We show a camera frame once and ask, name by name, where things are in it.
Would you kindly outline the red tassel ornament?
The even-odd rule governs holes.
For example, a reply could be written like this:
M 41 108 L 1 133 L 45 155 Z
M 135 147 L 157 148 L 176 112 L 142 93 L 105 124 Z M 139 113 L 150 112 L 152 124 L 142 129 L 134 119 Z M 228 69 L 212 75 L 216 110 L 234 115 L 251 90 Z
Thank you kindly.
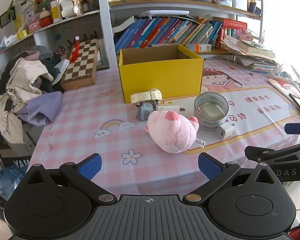
M 79 51 L 79 36 L 76 36 L 75 37 L 75 44 L 74 44 L 74 50 L 73 52 L 71 53 L 71 56 L 70 56 L 70 59 L 69 61 L 71 63 L 75 62 L 77 60 L 77 57 L 78 57 L 78 51 Z

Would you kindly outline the cream toy truck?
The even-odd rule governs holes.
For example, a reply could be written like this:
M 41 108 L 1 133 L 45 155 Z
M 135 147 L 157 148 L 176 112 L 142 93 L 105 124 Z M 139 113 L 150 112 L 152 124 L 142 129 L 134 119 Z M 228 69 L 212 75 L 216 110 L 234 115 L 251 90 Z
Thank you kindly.
M 161 101 L 162 93 L 160 90 L 153 88 L 146 92 L 135 93 L 130 96 L 130 103 L 136 104 L 144 101 Z

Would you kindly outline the large white power adapter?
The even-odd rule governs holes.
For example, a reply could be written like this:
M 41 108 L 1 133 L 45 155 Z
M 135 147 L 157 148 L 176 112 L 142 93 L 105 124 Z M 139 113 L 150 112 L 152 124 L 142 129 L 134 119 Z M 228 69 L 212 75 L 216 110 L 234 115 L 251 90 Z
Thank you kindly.
M 157 111 L 174 111 L 177 113 L 184 112 L 185 108 L 180 107 L 179 105 L 157 105 Z

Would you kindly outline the blue water bottle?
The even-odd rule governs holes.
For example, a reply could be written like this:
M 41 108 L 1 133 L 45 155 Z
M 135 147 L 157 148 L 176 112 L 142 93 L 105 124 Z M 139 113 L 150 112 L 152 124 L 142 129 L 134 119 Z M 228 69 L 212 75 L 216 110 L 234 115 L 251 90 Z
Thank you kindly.
M 19 168 L 13 164 L 0 170 L 0 195 L 9 199 L 18 184 L 24 178 L 27 172 L 27 166 Z

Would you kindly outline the white soap bar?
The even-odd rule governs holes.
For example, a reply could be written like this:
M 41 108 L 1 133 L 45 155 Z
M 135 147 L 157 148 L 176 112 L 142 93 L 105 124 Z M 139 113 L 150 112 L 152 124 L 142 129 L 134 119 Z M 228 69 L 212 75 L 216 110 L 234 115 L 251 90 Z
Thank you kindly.
M 206 120 L 217 121 L 224 118 L 224 113 L 218 105 L 204 103 L 200 106 L 200 116 Z

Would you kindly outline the pile of clothes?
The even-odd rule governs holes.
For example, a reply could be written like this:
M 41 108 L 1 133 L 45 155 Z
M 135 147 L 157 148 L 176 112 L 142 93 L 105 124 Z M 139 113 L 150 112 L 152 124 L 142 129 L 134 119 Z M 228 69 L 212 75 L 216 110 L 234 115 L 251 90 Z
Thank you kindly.
M 34 46 L 11 59 L 0 79 L 0 132 L 12 144 L 24 143 L 25 124 L 54 122 L 63 101 L 57 87 L 69 66 L 44 46 Z

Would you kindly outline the pink plush pig toy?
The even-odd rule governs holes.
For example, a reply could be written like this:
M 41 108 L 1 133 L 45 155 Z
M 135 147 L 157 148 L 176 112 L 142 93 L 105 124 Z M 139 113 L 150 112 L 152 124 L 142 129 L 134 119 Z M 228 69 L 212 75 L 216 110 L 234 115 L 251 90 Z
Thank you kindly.
M 163 151 L 182 153 L 194 144 L 204 147 L 205 142 L 197 138 L 199 121 L 174 111 L 154 111 L 147 120 L 146 132 Z

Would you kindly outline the row of leaning books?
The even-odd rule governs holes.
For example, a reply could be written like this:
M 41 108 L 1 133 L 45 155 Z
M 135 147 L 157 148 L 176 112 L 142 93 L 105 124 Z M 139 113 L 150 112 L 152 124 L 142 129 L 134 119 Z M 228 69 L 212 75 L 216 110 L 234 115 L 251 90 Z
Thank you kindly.
M 206 43 L 221 49 L 225 36 L 240 39 L 246 34 L 247 24 L 228 18 L 214 17 L 191 20 L 181 16 L 140 17 L 126 20 L 127 26 L 115 41 L 115 53 L 123 49 L 150 48 L 187 43 Z

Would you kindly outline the yellow cardboard box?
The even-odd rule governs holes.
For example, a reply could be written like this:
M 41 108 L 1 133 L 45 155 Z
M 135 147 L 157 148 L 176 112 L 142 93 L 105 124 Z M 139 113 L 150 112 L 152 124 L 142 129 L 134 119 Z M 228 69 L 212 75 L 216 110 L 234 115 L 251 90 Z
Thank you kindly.
M 125 103 L 156 88 L 163 98 L 201 92 L 203 58 L 179 44 L 120 50 L 119 74 Z

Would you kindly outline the round metal tin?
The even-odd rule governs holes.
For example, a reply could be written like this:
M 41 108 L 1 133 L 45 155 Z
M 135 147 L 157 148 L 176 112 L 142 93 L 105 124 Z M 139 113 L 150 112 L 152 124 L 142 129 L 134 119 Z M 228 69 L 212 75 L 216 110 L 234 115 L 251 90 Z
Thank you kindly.
M 214 131 L 227 118 L 230 106 L 227 99 L 217 92 L 204 92 L 194 101 L 194 114 L 199 121 L 200 128 Z

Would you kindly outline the white bookshelf frame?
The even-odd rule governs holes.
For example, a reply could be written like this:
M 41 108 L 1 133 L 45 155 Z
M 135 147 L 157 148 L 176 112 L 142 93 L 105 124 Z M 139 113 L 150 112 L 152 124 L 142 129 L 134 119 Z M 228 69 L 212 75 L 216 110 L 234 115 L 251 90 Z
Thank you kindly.
M 103 38 L 100 43 L 102 68 L 115 67 L 115 52 L 113 34 L 114 26 L 120 24 L 128 18 L 148 17 L 150 12 L 155 15 L 176 13 L 177 11 L 187 11 L 188 16 L 199 18 L 206 15 L 232 18 L 242 17 L 243 19 L 253 19 L 262 24 L 262 16 L 248 11 L 240 10 L 216 3 L 208 3 L 195 0 L 125 0 L 100 4 L 99 10 L 87 12 L 81 16 L 71 17 L 57 23 L 41 28 L 26 37 L 15 41 L 11 46 L 0 52 L 0 69 L 6 67 L 7 62 L 20 51 L 27 50 L 30 44 L 45 46 L 51 50 L 58 50 L 61 42 L 55 39 L 57 34 L 61 34 L 64 40 L 72 40 L 75 36 L 91 33 L 95 29 L 100 29 L 99 36 Z

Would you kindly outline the orange white toothpaste box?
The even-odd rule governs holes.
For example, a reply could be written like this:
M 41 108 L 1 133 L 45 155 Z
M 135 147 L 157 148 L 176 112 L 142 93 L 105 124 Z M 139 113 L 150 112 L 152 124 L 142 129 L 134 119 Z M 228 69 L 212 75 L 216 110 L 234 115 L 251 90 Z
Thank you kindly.
M 206 43 L 187 43 L 186 48 L 195 53 L 212 51 L 212 45 Z

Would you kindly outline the wooden chess board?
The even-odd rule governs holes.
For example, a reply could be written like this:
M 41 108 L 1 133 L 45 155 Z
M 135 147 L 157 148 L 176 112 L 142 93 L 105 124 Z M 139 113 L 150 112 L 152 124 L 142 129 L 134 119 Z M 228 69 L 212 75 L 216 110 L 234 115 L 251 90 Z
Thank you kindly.
M 70 62 L 63 73 L 60 84 L 64 90 L 94 85 L 98 58 L 98 40 L 79 42 L 77 60 Z

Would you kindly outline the pink checkered table mat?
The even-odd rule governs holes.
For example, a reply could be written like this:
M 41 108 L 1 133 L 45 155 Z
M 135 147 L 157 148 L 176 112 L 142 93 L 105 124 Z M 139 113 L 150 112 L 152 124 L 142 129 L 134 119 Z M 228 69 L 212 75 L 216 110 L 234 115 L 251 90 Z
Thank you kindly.
M 201 152 L 251 167 L 247 146 L 279 149 L 300 143 L 300 135 L 284 131 L 285 124 L 300 122 L 300 113 L 267 75 L 226 60 L 205 61 L 203 70 L 202 90 L 228 101 L 225 113 L 209 112 L 225 120 L 216 129 L 203 128 L 206 106 L 194 96 L 163 99 L 148 120 L 139 120 L 136 105 L 123 101 L 119 72 L 103 70 L 95 85 L 64 93 L 30 163 L 58 168 L 98 153 L 102 168 L 93 182 L 115 195 L 183 195 L 206 181 L 198 168 Z

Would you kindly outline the blue grey toy car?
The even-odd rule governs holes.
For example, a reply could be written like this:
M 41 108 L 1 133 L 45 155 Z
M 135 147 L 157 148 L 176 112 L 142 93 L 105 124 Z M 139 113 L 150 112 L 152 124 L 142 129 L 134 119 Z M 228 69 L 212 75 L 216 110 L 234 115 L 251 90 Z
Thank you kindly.
M 155 101 L 143 101 L 136 103 L 136 118 L 140 121 L 148 120 L 150 114 L 155 111 Z

